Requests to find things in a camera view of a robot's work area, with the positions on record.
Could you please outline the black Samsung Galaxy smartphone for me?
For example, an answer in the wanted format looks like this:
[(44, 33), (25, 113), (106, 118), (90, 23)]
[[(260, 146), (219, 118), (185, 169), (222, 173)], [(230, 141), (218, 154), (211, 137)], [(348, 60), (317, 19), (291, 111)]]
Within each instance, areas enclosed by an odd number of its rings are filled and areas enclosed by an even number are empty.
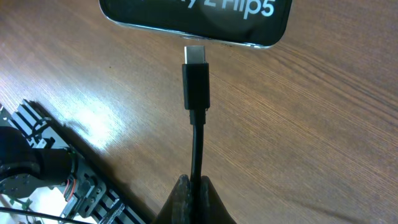
[(121, 26), (266, 49), (282, 38), (292, 0), (99, 0), (99, 6)]

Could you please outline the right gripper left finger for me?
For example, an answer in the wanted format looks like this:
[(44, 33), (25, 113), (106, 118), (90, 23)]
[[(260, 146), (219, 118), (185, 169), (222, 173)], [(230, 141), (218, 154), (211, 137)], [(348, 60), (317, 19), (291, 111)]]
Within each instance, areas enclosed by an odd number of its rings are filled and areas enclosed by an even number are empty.
[(189, 176), (181, 175), (152, 224), (190, 224), (192, 193)]

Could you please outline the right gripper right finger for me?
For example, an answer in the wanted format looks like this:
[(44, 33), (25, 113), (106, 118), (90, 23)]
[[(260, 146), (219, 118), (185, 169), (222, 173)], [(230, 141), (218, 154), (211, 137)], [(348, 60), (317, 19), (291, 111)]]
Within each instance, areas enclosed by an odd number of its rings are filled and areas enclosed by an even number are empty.
[(236, 224), (221, 201), (214, 185), (207, 176), (201, 177), (200, 186), (200, 223)]

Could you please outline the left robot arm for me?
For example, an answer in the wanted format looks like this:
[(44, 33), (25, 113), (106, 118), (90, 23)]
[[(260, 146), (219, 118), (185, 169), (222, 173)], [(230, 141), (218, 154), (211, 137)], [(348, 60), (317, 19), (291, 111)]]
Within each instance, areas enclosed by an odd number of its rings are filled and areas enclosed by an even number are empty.
[(150, 223), (135, 204), (90, 159), (43, 107), (23, 100), (15, 112), (1, 108), (1, 193), (11, 200), (30, 197), (35, 190), (59, 189), (66, 205), (58, 216), (39, 214), (24, 205), (7, 213), (77, 223)]

